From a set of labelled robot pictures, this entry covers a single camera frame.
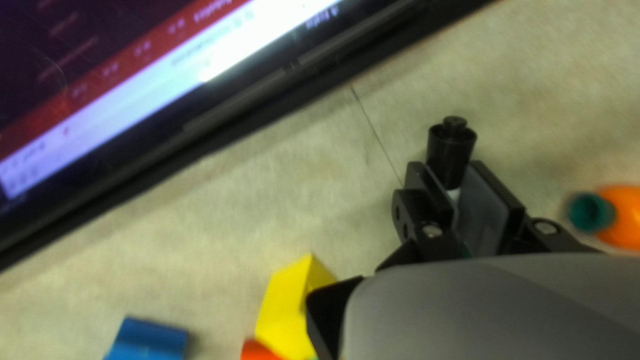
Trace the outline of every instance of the toy block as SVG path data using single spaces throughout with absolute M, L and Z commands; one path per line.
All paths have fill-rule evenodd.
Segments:
M 244 342 L 240 360 L 282 360 L 259 341 L 249 339 Z
M 126 318 L 104 360 L 182 360 L 187 332 Z
M 316 352 L 307 335 L 305 298 L 311 291 L 335 281 L 311 254 L 276 272 L 262 302 L 256 339 L 285 360 L 314 358 Z

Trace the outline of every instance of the blue block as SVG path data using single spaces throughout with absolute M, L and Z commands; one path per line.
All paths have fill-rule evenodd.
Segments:
M 182 360 L 187 332 L 126 318 L 104 360 Z

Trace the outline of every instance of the orange toy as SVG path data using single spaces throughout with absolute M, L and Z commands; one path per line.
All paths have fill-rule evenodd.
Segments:
M 578 196 L 569 208 L 573 225 L 602 241 L 640 251 L 640 187 L 609 186 Z
M 282 360 L 256 340 L 247 340 L 242 347 L 240 360 Z

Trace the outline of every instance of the screw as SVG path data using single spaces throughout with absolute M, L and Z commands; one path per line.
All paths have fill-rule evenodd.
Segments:
M 443 135 L 446 138 L 457 138 L 464 134 L 467 128 L 467 120 L 459 116 L 448 116 L 442 121 L 444 127 Z
M 425 225 L 422 232 L 429 238 L 435 239 L 442 236 L 442 229 L 437 225 Z
M 546 221 L 539 221 L 533 224 L 533 227 L 536 228 L 542 235 L 555 235 L 558 233 L 558 228 Z

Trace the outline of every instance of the yellow block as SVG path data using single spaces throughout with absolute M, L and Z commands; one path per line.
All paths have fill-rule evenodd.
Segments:
M 305 298 L 334 282 L 335 277 L 311 254 L 275 273 L 262 301 L 255 338 L 285 360 L 315 357 L 307 336 Z

